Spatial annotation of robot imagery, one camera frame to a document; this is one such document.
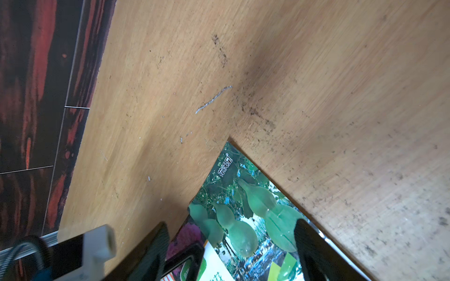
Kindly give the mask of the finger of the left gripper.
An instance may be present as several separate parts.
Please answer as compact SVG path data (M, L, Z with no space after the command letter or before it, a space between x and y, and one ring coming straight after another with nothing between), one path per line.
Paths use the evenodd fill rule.
M173 272L180 267L183 267L180 276L185 277L184 281L196 281L199 277L204 253L204 246L198 242L177 253L166 261L161 281L172 280L169 278L172 278Z

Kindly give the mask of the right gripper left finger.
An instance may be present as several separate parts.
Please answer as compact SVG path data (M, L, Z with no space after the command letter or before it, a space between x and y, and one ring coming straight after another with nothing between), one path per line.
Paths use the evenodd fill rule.
M105 281L159 281L164 271L169 233L160 222L106 277Z

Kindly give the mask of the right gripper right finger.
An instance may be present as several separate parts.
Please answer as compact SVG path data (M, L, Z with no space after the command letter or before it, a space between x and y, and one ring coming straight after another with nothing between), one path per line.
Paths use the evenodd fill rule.
M305 220L297 220L294 238L306 281L365 281L367 279L347 263Z

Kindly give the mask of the green magenta seed packet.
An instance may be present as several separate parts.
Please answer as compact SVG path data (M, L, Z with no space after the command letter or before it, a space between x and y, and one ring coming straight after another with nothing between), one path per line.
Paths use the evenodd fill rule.
M163 281L232 281L211 243L186 221L168 247Z

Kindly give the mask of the dark green leaf seed packet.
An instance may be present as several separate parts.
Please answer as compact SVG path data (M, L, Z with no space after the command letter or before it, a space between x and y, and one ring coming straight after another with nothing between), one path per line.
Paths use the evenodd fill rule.
M310 219L231 143L188 210L234 280L305 279L294 228Z

